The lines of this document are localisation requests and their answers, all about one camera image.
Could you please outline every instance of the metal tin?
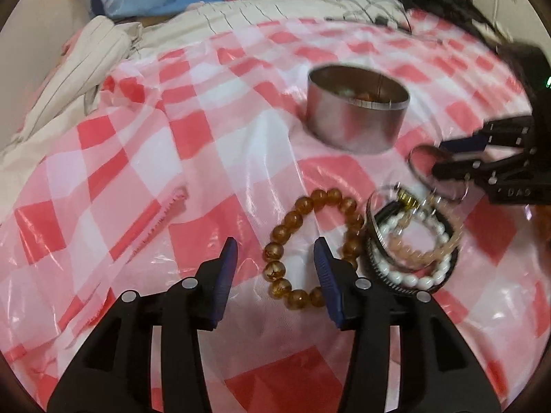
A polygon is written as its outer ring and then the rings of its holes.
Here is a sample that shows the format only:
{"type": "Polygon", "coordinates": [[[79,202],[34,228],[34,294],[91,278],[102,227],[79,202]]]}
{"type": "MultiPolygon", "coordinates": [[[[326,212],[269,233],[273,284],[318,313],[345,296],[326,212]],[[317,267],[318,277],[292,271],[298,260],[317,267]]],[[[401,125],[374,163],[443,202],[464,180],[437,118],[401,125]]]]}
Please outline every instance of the metal tin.
{"type": "Polygon", "coordinates": [[[376,71],[349,65],[310,71],[307,124],[330,146],[370,154],[392,148],[408,106],[406,88],[376,71]]]}

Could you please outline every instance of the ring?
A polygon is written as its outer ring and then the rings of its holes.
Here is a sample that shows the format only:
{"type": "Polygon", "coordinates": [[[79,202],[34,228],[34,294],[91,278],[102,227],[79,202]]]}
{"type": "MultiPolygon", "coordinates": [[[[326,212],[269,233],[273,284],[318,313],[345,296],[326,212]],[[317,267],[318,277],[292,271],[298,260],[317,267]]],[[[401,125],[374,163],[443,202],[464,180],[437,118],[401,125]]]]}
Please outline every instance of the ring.
{"type": "Polygon", "coordinates": [[[461,197],[451,197],[446,194],[442,194],[439,191],[436,190],[435,186],[432,186],[429,183],[429,180],[426,179],[424,175],[422,175],[420,172],[415,169],[415,166],[412,163],[413,154],[417,152],[418,150],[429,150],[431,152],[437,152],[437,155],[440,155],[440,158],[444,158],[445,160],[450,160],[453,158],[453,154],[446,152],[439,147],[433,146],[432,144],[418,144],[413,149],[410,150],[408,157],[407,157],[407,164],[409,167],[409,170],[412,172],[412,174],[415,176],[415,178],[423,185],[425,188],[427,188],[431,193],[437,195],[438,197],[443,198],[444,200],[448,202],[458,202],[461,203],[464,201],[465,197],[467,196],[469,192],[469,179],[468,177],[465,177],[465,191],[463,192],[461,197]]]}
{"type": "Polygon", "coordinates": [[[442,261],[454,251],[461,239],[463,224],[459,218],[453,215],[447,203],[442,198],[429,196],[426,200],[419,201],[410,191],[404,189],[400,183],[394,186],[384,186],[375,190],[367,201],[365,209],[366,229],[371,241],[381,254],[382,259],[400,270],[414,273],[423,270],[434,263],[442,261]],[[395,203],[398,211],[393,214],[385,226],[380,229],[373,210],[374,198],[384,190],[391,190],[396,194],[395,203]],[[437,245],[430,252],[412,250],[409,246],[402,245],[403,231],[409,226],[413,218],[421,221],[429,230],[433,230],[437,236],[437,245]],[[438,219],[446,219],[450,225],[451,234],[446,232],[446,225],[438,219]],[[389,244],[386,244],[384,235],[389,236],[389,244]],[[406,265],[400,262],[413,263],[406,265]]]}

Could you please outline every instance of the white cloth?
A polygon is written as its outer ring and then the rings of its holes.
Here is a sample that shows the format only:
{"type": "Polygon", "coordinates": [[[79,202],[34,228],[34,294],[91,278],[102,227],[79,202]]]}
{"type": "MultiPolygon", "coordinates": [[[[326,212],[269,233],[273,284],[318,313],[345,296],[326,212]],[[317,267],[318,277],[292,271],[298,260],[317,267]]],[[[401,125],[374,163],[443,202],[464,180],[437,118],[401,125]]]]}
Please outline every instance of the white cloth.
{"type": "Polygon", "coordinates": [[[42,91],[6,150],[26,141],[72,101],[104,81],[109,70],[128,56],[131,39],[106,17],[96,17],[82,30],[74,48],[42,91]]]}
{"type": "Polygon", "coordinates": [[[143,30],[132,59],[181,48],[250,24],[282,19],[335,19],[369,22],[378,15],[404,23],[398,0],[235,0],[194,5],[172,20],[143,30]]]}

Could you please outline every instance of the beige fabric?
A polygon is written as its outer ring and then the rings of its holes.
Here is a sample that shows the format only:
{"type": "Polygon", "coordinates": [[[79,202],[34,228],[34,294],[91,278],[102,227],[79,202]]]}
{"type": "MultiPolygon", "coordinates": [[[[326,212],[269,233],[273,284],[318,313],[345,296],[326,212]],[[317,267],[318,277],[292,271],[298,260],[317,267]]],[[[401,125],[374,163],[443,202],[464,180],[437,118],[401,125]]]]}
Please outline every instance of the beige fabric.
{"type": "Polygon", "coordinates": [[[104,81],[107,72],[128,56],[129,36],[106,17],[96,17],[82,30],[73,51],[44,88],[11,145],[26,141],[79,96],[104,81]]]}
{"type": "Polygon", "coordinates": [[[30,139],[5,154],[0,162],[0,223],[9,213],[23,186],[53,143],[84,119],[84,98],[74,100],[62,114],[30,139]]]}
{"type": "Polygon", "coordinates": [[[62,46],[90,21],[82,0],[20,0],[0,32],[0,150],[21,127],[62,46]]]}

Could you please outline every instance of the red and white checkered cloth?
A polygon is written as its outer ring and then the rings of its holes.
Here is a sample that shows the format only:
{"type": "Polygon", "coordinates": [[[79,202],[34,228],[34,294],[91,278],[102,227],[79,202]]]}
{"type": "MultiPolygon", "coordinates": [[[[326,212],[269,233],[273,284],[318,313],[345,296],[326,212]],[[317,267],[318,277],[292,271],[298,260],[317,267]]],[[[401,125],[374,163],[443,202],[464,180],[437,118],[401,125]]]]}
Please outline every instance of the red and white checkered cloth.
{"type": "MultiPolygon", "coordinates": [[[[231,235],[239,264],[225,318],[200,335],[213,410],[336,411],[352,335],[324,309],[290,312],[267,296],[259,273],[271,229],[315,187],[360,201],[382,183],[416,187],[404,163],[414,145],[530,110],[484,46],[425,13],[411,19],[415,37],[360,23],[270,22],[113,71],[100,108],[59,140],[0,229],[0,349],[42,405],[122,291],[164,291],[231,235]],[[308,71],[337,61],[409,89],[393,150],[352,156],[305,130],[308,71]]],[[[524,209],[490,206],[472,191],[457,210],[467,234],[437,299],[506,404],[538,364],[551,292],[524,209]]],[[[330,209],[307,219],[285,248],[295,287],[318,285],[313,241],[326,236],[336,253],[343,231],[330,209]]],[[[153,366],[161,408],[156,354],[153,366]]],[[[397,371],[393,363],[389,405],[397,371]]]]}

